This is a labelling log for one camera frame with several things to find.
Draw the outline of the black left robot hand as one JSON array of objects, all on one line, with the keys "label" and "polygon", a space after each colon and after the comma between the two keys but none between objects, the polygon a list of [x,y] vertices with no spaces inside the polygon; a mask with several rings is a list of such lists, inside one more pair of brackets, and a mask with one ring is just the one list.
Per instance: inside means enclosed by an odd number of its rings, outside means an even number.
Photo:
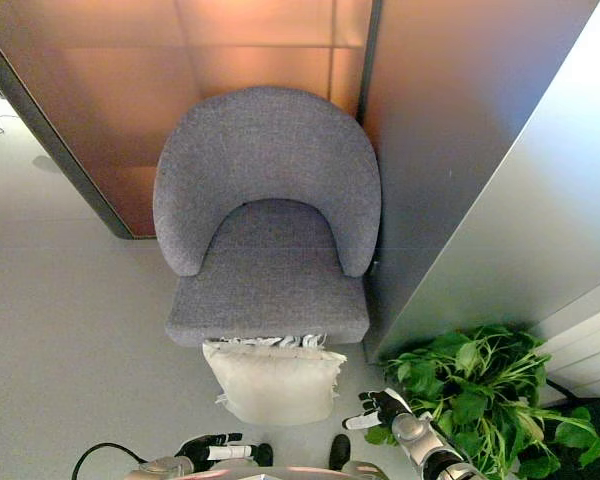
[{"label": "black left robot hand", "polygon": [[209,470],[219,461],[251,457],[252,446],[231,445],[242,437],[241,433],[202,435],[184,442],[175,456],[188,458],[195,472]]}]

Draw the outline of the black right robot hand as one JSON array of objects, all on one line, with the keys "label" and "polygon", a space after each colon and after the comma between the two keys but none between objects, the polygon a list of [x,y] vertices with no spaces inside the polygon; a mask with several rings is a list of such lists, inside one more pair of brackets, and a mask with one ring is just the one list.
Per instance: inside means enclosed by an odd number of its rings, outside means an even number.
[{"label": "black right robot hand", "polygon": [[342,421],[342,427],[346,430],[362,430],[375,426],[391,427],[397,416],[413,413],[405,399],[391,388],[364,391],[358,395],[358,399],[363,412]]}]

